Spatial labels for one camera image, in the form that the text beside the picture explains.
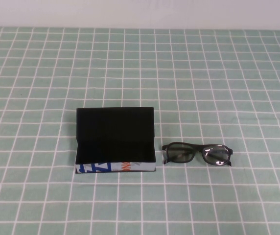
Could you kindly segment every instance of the eyeglasses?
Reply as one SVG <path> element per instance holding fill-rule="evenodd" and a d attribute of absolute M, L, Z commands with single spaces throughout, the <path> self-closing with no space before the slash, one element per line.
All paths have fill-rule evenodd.
<path fill-rule="evenodd" d="M 198 145 L 173 142 L 163 145 L 162 149 L 165 150 L 167 154 L 167 159 L 164 160 L 164 164 L 168 162 L 188 163 L 192 161 L 197 152 L 200 152 L 202 153 L 204 161 L 208 164 L 232 166 L 230 156 L 233 154 L 233 150 L 220 144 Z"/>

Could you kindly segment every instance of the open glasses case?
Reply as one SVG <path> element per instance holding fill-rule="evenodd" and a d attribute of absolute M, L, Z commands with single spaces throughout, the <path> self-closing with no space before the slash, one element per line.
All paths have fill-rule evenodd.
<path fill-rule="evenodd" d="M 76 173 L 155 171 L 154 109 L 77 108 Z"/>

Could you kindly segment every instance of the black eyeglass frame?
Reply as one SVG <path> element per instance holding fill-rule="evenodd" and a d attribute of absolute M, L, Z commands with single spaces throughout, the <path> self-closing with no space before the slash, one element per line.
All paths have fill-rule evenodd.
<path fill-rule="evenodd" d="M 182 144 L 182 145 L 187 145 L 187 146 L 192 147 L 193 149 L 189 149 L 189 150 L 194 150 L 193 153 L 192 153 L 192 157 L 189 160 L 187 160 L 187 161 L 176 161 L 175 160 L 176 157 L 170 157 L 169 154 L 168 154 L 168 150 L 169 150 L 168 147 L 173 145 L 173 144 Z M 222 164 L 213 164 L 213 163 L 209 162 L 205 158 L 203 150 L 206 149 L 207 147 L 211 147 L 211 146 L 224 147 L 224 148 L 226 148 L 228 150 L 228 158 L 227 158 L 227 160 L 224 160 L 224 163 L 222 163 Z M 163 145 L 162 146 L 162 150 L 166 151 L 166 155 L 167 155 L 167 158 L 163 162 L 164 164 L 166 164 L 168 162 L 173 162 L 173 163 L 189 163 L 189 162 L 191 162 L 193 160 L 195 154 L 197 152 L 200 152 L 202 154 L 203 160 L 206 163 L 210 164 L 210 165 L 217 165 L 217 166 L 229 165 L 229 166 L 232 166 L 232 163 L 230 162 L 230 157 L 233 154 L 233 150 L 231 148 L 228 148 L 225 145 L 222 145 L 222 144 L 191 144 L 191 143 L 184 143 L 184 142 L 172 142 L 172 143 Z"/>

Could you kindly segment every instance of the green grid tablecloth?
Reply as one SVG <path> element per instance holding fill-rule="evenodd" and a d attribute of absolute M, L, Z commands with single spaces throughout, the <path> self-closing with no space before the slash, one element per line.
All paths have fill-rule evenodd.
<path fill-rule="evenodd" d="M 74 174 L 77 107 L 154 106 L 156 172 Z M 171 141 L 233 167 L 162 165 Z M 280 31 L 0 28 L 0 235 L 280 234 Z"/>

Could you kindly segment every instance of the background wall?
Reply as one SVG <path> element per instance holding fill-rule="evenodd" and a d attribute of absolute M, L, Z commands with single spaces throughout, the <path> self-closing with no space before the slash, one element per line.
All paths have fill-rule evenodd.
<path fill-rule="evenodd" d="M 0 25 L 280 29 L 280 0 L 0 0 Z"/>

